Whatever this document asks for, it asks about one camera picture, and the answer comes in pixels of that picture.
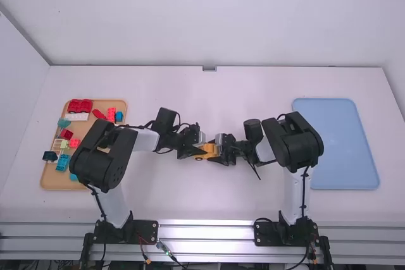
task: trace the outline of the wooden tray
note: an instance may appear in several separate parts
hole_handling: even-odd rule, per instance
[[[61,114],[61,118],[65,117],[67,113],[68,101],[65,106],[63,107],[63,111]],[[117,111],[121,111],[123,113],[123,122],[125,121],[125,117],[127,115],[127,103],[123,100],[119,99],[93,99],[93,108],[100,110],[104,115],[107,116],[107,109],[109,107],[115,107]],[[72,121],[72,123],[67,127],[69,131],[73,132],[72,138],[79,138],[83,140],[86,133],[89,131],[90,127],[96,121],[96,117],[90,113],[89,119],[87,121]],[[51,147],[53,144],[54,139],[56,138],[57,134],[59,134],[58,122],[55,121],[56,131],[55,136],[52,139]],[[76,149],[68,149],[64,150],[63,153],[73,155]],[[78,181],[71,181],[70,180],[70,171],[67,169],[65,172],[56,171],[56,163],[45,163],[44,171],[42,172],[42,177],[40,179],[40,185],[45,190],[86,190],[81,183]]]

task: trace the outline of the red lego brick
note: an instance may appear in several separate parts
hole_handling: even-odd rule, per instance
[[[80,103],[82,101],[80,99],[72,99],[69,102],[68,106],[68,113],[80,113]]]
[[[69,148],[77,148],[82,141],[78,138],[72,138],[69,140]]]
[[[115,113],[116,113],[116,108],[115,107],[109,107],[107,109],[107,120],[115,123]]]
[[[90,113],[92,107],[93,101],[91,101],[90,99],[83,99],[82,102],[80,103],[79,111],[81,113]]]
[[[73,132],[67,130],[67,129],[62,129],[61,131],[61,135],[59,135],[59,138],[63,138],[63,139],[71,139],[73,136]]]
[[[91,113],[94,114],[95,117],[100,118],[102,120],[107,120],[107,116],[105,116],[102,112],[100,112],[100,110],[98,109],[94,109],[93,111],[91,111]]]

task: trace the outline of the light blue mat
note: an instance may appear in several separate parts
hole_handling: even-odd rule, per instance
[[[314,127],[325,145],[315,166],[312,189],[378,187],[373,156],[356,105],[350,99],[298,98],[292,108]]]

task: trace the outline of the black mounting bracket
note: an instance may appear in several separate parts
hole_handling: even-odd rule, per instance
[[[308,218],[300,218],[288,225],[283,218],[279,222],[256,221],[254,244],[258,247],[306,247],[308,242],[319,244],[318,225]]]
[[[93,243],[128,243],[154,245],[158,239],[159,223],[132,219],[132,214],[124,227],[115,228],[105,221],[97,221],[93,232]]]

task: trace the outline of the metal extrusion frame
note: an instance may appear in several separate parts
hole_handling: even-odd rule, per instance
[[[160,220],[158,238],[180,262],[296,263],[301,247],[256,247],[252,221]],[[322,225],[335,264],[405,265],[405,226]],[[94,223],[0,223],[0,259],[78,260],[83,237]],[[155,246],[145,245],[152,261],[171,261]],[[98,260],[103,245],[93,245]],[[107,245],[106,261],[143,261],[139,245]]]

